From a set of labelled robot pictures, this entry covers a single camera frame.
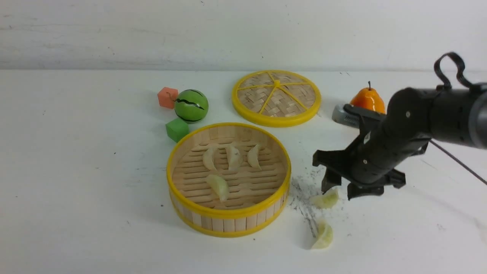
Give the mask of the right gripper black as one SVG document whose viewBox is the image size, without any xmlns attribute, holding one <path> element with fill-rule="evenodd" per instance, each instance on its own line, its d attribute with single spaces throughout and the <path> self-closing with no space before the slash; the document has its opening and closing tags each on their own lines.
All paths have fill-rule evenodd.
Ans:
<svg viewBox="0 0 487 274">
<path fill-rule="evenodd" d="M 383 126 L 385 114 L 360 107 L 346 107 L 346 111 L 359 119 L 359 135 L 343 150 L 317 150 L 313 155 L 315 167 L 326 168 L 321 182 L 321 193 L 348 180 L 347 199 L 364 196 L 382 196 L 384 187 L 397 189 L 406 184 L 404 173 L 396 166 L 410 156 L 424 154 L 430 138 L 399 137 Z"/>
</svg>

